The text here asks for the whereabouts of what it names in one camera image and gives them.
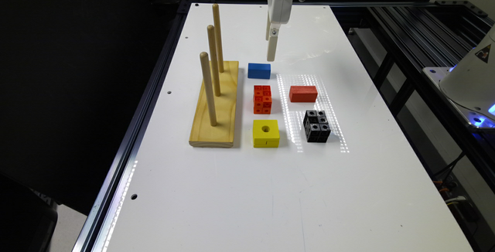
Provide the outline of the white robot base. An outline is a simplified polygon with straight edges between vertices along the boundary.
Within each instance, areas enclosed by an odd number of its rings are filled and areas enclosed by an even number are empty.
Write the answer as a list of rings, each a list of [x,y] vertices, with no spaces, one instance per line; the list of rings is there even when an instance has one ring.
[[[455,66],[426,67],[423,73],[468,127],[494,130],[494,29]]]

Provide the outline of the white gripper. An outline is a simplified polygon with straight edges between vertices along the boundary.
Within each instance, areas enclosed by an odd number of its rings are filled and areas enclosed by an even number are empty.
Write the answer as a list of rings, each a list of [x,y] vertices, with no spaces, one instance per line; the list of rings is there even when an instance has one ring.
[[[267,61],[275,60],[278,37],[275,29],[287,24],[292,10],[293,0],[268,0],[268,18],[266,24],[265,40],[268,41]]]

